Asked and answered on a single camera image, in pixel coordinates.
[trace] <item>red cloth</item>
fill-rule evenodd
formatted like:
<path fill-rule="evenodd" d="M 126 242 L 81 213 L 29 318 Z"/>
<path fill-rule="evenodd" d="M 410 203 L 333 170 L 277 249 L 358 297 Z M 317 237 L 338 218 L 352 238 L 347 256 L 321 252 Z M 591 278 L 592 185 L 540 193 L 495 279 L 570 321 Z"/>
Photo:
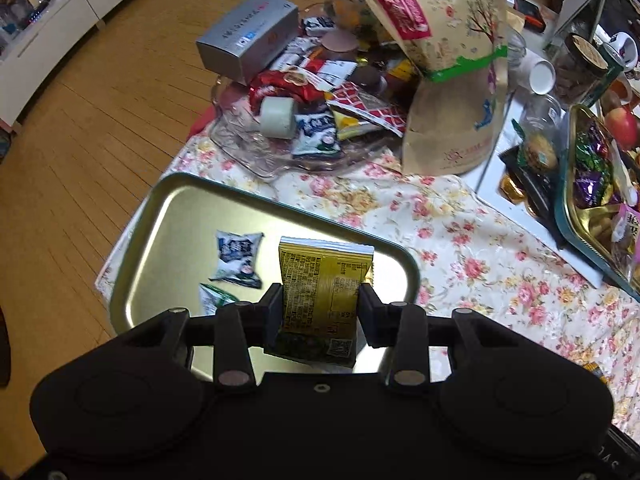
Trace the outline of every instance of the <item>red cloth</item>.
<path fill-rule="evenodd" d="M 216 109 L 211 105 L 204 110 L 202 115 L 193 123 L 193 126 L 189 129 L 189 135 L 186 140 L 191 139 L 194 135 L 199 134 L 213 119 L 216 118 Z"/>

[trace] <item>red white checkered wrapper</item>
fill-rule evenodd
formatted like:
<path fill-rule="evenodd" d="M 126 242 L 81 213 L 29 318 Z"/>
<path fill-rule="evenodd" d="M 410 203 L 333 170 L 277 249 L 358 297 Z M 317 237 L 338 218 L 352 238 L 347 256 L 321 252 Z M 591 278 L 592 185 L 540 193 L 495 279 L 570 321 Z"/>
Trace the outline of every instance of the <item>red white checkered wrapper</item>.
<path fill-rule="evenodd" d="M 406 113 L 397 106 L 366 93 L 359 86 L 347 81 L 331 92 L 325 94 L 330 106 L 346 110 L 387 130 L 398 137 L 404 135 L 406 129 Z"/>

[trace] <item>red apple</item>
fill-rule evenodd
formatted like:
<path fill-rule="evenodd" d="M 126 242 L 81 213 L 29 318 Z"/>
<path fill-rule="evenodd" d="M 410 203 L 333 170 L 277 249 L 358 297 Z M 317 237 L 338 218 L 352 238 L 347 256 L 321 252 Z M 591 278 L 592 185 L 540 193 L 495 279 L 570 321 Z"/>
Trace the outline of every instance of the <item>red apple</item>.
<path fill-rule="evenodd" d="M 626 108 L 610 111 L 604 118 L 604 125 L 622 150 L 632 150 L 638 145 L 636 118 Z"/>

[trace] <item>white mug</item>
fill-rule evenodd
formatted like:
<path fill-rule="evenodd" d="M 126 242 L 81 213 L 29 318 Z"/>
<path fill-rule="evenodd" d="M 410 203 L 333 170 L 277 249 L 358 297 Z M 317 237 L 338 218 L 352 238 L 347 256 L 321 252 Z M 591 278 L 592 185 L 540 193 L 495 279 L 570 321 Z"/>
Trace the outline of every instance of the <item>white mug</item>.
<path fill-rule="evenodd" d="M 638 47 L 634 39 L 626 32 L 619 32 L 611 37 L 609 44 L 616 49 L 625 61 L 625 72 L 633 70 L 638 64 Z"/>

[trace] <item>metal screw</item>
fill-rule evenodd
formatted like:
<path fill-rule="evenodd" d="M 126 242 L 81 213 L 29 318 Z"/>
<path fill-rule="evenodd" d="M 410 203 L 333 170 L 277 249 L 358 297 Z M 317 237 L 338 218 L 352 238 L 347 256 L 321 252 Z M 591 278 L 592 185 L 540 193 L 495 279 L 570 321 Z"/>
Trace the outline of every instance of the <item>metal screw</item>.
<path fill-rule="evenodd" d="M 394 374 L 394 381 L 402 386 L 420 386 L 427 378 L 418 370 L 400 370 Z"/>
<path fill-rule="evenodd" d="M 227 370 L 218 376 L 218 381 L 224 386 L 242 386 L 249 382 L 249 374 L 242 370 Z"/>

